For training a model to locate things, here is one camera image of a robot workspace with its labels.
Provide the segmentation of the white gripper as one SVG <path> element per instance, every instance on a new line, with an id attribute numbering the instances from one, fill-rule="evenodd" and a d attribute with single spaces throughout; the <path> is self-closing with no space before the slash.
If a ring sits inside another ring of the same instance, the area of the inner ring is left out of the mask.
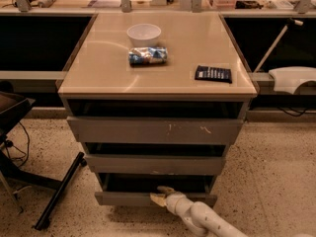
<path id="1" fill-rule="evenodd" d="M 157 190 L 161 194 L 150 194 L 150 199 L 153 202 L 161 207 L 167 207 L 174 215 L 185 216 L 189 213 L 193 202 L 186 195 L 179 192 L 175 193 L 173 188 L 166 186 L 158 186 Z"/>

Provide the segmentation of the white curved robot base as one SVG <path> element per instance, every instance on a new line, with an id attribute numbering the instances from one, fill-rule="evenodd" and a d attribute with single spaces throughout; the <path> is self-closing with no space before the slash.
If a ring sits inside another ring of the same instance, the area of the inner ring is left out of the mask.
<path id="1" fill-rule="evenodd" d="M 272 69 L 269 74 L 275 81 L 274 90 L 294 94 L 295 91 L 307 82 L 316 82 L 316 68 L 291 66 Z"/>

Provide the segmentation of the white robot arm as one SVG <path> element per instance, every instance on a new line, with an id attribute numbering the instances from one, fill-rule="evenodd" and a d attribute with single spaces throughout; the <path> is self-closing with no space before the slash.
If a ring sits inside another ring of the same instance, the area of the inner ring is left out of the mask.
<path id="1" fill-rule="evenodd" d="M 159 194 L 151 193 L 150 199 L 179 216 L 197 237 L 206 237 L 209 232 L 217 237 L 249 237 L 204 202 L 192 201 L 185 194 L 170 187 L 159 186 L 157 190 Z"/>

